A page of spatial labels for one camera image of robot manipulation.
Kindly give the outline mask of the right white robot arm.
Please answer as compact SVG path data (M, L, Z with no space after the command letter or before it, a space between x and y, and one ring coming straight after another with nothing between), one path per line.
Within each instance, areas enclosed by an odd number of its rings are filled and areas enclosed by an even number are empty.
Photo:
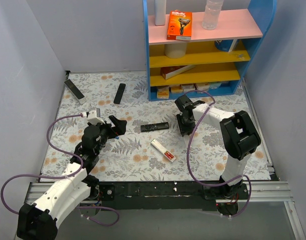
M188 168L194 181L206 188L218 188L219 194L230 199L238 192L243 182L243 173L251 155L261 145L261 138L246 111L229 112L213 107L202 100L191 101L187 95L175 100L180 111L176 115L180 134L187 142L186 163L190 165L190 148L200 123L206 123L220 130L224 148L228 153L226 166L217 184L206 184L197 180Z

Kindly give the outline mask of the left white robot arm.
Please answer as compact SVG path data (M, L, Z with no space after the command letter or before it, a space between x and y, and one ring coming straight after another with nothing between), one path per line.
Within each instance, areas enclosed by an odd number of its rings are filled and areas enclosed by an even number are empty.
M53 240L66 217L81 201L99 196L98 180L90 172L99 160L101 150L110 139L126 133L127 121L110 115L104 121L96 110L82 112L87 119L81 142L71 153L71 160L45 193L33 203L25 203L18 212L16 235L23 240Z

